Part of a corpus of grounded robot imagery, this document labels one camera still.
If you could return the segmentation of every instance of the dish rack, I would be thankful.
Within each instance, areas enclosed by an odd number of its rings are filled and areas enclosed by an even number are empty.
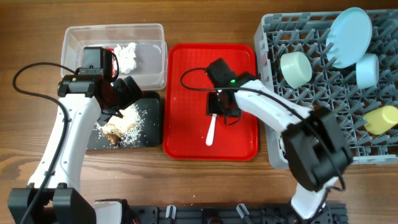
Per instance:
[[[326,107],[336,113],[354,164],[398,163],[398,128],[375,136],[364,128],[363,115],[385,105],[398,106],[398,10],[366,11],[373,36],[367,53],[378,56],[379,83],[367,89],[356,85],[355,65],[333,67],[326,53],[326,38],[341,12],[266,14],[254,35],[257,71],[263,83],[284,98],[312,109]],[[291,88],[283,78],[280,57],[303,52],[313,69],[313,79]],[[280,135],[266,125],[269,162],[275,169],[288,168],[288,154],[280,146]]]

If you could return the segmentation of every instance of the black cable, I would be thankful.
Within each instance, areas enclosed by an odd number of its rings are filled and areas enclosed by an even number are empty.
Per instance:
[[[13,85],[14,89],[15,89],[16,91],[18,91],[19,93],[26,94],[26,95],[29,95],[29,96],[41,97],[41,98],[44,98],[44,99],[47,99],[47,100],[51,100],[52,102],[56,103],[56,104],[61,108],[62,113],[63,113],[63,129],[62,129],[62,134],[61,134],[61,138],[60,138],[60,141],[59,141],[59,143],[58,143],[57,149],[55,150],[54,157],[53,157],[52,160],[51,160],[49,169],[48,169],[47,172],[45,173],[44,180],[43,180],[42,184],[40,185],[39,189],[37,190],[37,193],[35,194],[33,200],[32,200],[31,203],[29,204],[29,206],[28,206],[28,208],[27,208],[27,210],[26,210],[24,216],[22,217],[22,220],[21,220],[20,224],[24,224],[24,223],[27,221],[28,216],[29,216],[30,213],[32,212],[32,209],[35,207],[37,201],[39,200],[40,194],[43,192],[44,187],[47,185],[47,183],[48,183],[50,177],[52,176],[52,172],[53,172],[53,169],[54,169],[54,167],[55,167],[55,163],[57,162],[57,159],[58,159],[59,154],[60,154],[60,152],[61,152],[61,148],[62,148],[62,146],[63,146],[63,142],[64,142],[64,140],[65,140],[65,136],[66,136],[66,134],[67,134],[67,129],[68,129],[68,111],[67,111],[67,109],[62,105],[61,102],[59,102],[59,101],[56,100],[55,98],[52,98],[51,96],[47,96],[47,95],[43,95],[43,94],[40,94],[40,93],[32,93],[32,92],[29,92],[29,91],[21,90],[21,89],[18,88],[18,86],[17,86],[17,83],[16,83],[16,82],[17,82],[18,76],[19,76],[24,70],[26,70],[26,69],[28,69],[28,68],[30,68],[30,67],[38,66],[38,65],[52,65],[52,66],[56,66],[56,67],[60,67],[60,68],[63,68],[63,69],[65,69],[65,70],[68,70],[69,72],[75,73],[72,69],[69,69],[69,68],[67,68],[67,67],[65,67],[65,66],[63,66],[63,65],[59,65],[59,64],[51,63],[51,62],[39,62],[39,63],[33,63],[33,64],[30,64],[30,65],[27,65],[27,66],[23,67],[22,69],[20,69],[20,70],[15,74],[14,79],[12,80],[12,85]]]
[[[118,66],[115,76],[112,77],[112,82],[115,82],[119,77],[119,62],[118,62],[118,58],[117,58],[116,54],[114,54],[113,52],[112,52],[112,56],[114,57],[114,60],[116,61],[116,65]]]
[[[226,115],[224,115],[224,124],[227,126],[234,125],[234,124],[238,123],[241,120],[241,118],[242,118],[242,113],[239,114],[239,117],[237,118],[236,121],[233,121],[232,123],[228,124],[228,115],[226,114]]]
[[[315,131],[315,129],[312,127],[312,125],[314,125],[314,124],[309,124],[309,123],[308,123],[301,115],[299,115],[295,110],[293,110],[292,108],[290,108],[289,106],[287,106],[286,104],[284,104],[283,102],[281,102],[280,100],[278,100],[277,98],[275,98],[275,97],[273,97],[273,96],[271,96],[271,95],[269,95],[269,94],[267,94],[267,93],[264,93],[263,91],[260,91],[260,90],[254,90],[254,89],[245,88],[245,87],[194,88],[194,87],[186,86],[186,85],[184,84],[184,82],[183,82],[183,78],[184,78],[188,73],[193,72],[193,71],[196,71],[196,70],[204,70],[204,71],[206,71],[206,68],[191,68],[191,69],[187,70],[186,72],[184,72],[184,73],[182,74],[182,76],[181,76],[181,79],[180,79],[180,83],[181,83],[181,85],[182,85],[183,87],[185,87],[185,88],[187,88],[187,89],[189,89],[189,90],[195,90],[195,91],[243,90],[243,91],[250,91],[250,92],[253,92],[253,93],[257,93],[257,94],[263,95],[263,96],[265,96],[265,97],[268,97],[268,98],[272,99],[272,100],[275,101],[276,103],[280,104],[280,105],[283,106],[285,109],[287,109],[289,112],[291,112],[294,116],[298,117],[298,119],[300,119],[300,120],[303,122],[303,124],[306,126],[306,128],[308,128],[308,129],[312,132],[312,134],[318,139],[319,143],[322,145],[322,148],[323,148],[324,152],[326,153],[326,156],[327,156],[327,158],[328,158],[330,164],[332,165],[333,169],[336,171],[336,174],[337,174],[337,176],[338,176],[338,178],[339,178],[339,180],[340,180],[340,183],[341,183],[341,188],[338,188],[338,187],[335,187],[335,186],[328,186],[328,187],[325,188],[326,191],[325,191],[325,194],[324,194],[324,196],[323,196],[323,198],[322,198],[322,203],[318,206],[317,211],[320,211],[320,210],[322,209],[322,205],[325,203],[326,198],[327,198],[327,196],[328,196],[328,193],[329,193],[329,191],[330,191],[331,189],[337,190],[337,191],[339,191],[339,192],[342,192],[342,191],[344,191],[344,190],[346,189],[346,185],[345,185],[345,182],[344,182],[344,178],[343,178],[343,176],[342,176],[340,170],[337,169],[337,167],[335,166],[335,163],[333,162],[333,160],[332,160],[332,158],[331,158],[331,154],[330,154],[330,151],[329,151],[329,147],[327,147],[327,145],[323,142],[323,140],[322,140],[322,138],[320,137],[320,135],[319,135],[319,134]]]

